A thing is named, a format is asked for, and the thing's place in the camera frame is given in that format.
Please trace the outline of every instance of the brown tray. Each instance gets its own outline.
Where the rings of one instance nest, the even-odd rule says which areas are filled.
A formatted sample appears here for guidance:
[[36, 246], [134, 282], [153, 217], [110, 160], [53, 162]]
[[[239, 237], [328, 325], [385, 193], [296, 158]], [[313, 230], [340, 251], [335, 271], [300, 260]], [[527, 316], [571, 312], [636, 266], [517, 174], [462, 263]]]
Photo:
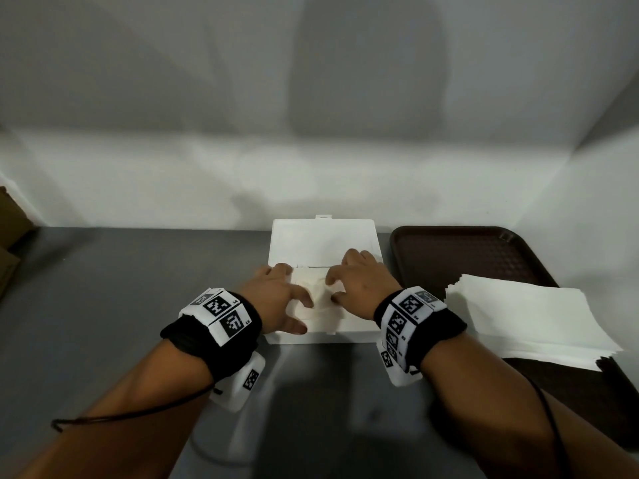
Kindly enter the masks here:
[[[440, 299], [462, 274], [558, 287], [526, 242], [502, 227], [399, 227], [390, 247], [400, 283]], [[597, 362], [602, 373], [506, 361], [622, 447], [639, 448], [639, 394], [614, 360]]]

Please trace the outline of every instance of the left hand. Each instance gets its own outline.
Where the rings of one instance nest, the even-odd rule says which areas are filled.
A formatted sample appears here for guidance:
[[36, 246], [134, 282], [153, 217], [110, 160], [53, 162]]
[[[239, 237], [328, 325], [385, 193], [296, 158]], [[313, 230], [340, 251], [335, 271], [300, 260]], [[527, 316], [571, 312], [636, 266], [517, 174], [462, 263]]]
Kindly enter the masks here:
[[285, 331], [303, 335], [307, 331], [302, 321], [286, 314], [286, 306], [293, 299], [300, 301], [304, 307], [313, 307], [313, 300], [306, 289], [286, 281], [291, 272], [293, 268], [288, 264], [278, 264], [273, 268], [262, 265], [255, 271], [253, 279], [238, 290], [238, 294], [260, 314], [264, 334]]

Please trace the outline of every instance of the gray tabletop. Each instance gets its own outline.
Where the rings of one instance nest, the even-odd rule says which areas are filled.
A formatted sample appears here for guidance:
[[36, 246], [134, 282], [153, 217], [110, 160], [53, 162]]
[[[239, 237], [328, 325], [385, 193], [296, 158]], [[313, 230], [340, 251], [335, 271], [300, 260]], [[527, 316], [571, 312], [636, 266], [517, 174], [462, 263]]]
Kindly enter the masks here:
[[[0, 301], [0, 475], [51, 440], [207, 287], [268, 259], [270, 233], [41, 229]], [[388, 235], [379, 234], [390, 260]], [[269, 346], [238, 414], [204, 410], [173, 478], [484, 477], [426, 418], [426, 383], [395, 388], [374, 344]]]

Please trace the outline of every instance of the white plastic box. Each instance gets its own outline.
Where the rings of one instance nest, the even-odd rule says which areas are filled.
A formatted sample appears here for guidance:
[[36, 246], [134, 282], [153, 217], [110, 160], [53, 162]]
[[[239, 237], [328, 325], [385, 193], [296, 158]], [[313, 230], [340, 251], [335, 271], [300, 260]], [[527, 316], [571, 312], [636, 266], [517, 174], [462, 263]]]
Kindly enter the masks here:
[[383, 262], [375, 223], [372, 220], [333, 219], [318, 215], [315, 219], [275, 219], [271, 233], [268, 265], [285, 262], [293, 267], [291, 282], [306, 287], [315, 302], [313, 309], [298, 301], [288, 313], [302, 320], [308, 332], [302, 336], [276, 331], [267, 335], [270, 344], [375, 343], [379, 328], [333, 304], [330, 295], [343, 290], [341, 283], [330, 288], [324, 277], [332, 265], [340, 264], [350, 248], [367, 250]]

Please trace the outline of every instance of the forearm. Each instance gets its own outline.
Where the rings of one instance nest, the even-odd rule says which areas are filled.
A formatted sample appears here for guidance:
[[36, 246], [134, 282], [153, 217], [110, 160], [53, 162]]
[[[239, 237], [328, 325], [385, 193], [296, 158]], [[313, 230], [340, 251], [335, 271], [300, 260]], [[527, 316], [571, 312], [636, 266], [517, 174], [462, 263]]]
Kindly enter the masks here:
[[[422, 362], [445, 408], [485, 472], [552, 477], [554, 436], [531, 384], [466, 333], [438, 343]], [[546, 395], [577, 478], [636, 477], [615, 443]]]
[[[211, 383], [202, 360], [164, 340], [83, 416], [143, 410]], [[149, 416], [69, 427], [19, 478], [166, 477], [205, 403], [206, 395]]]

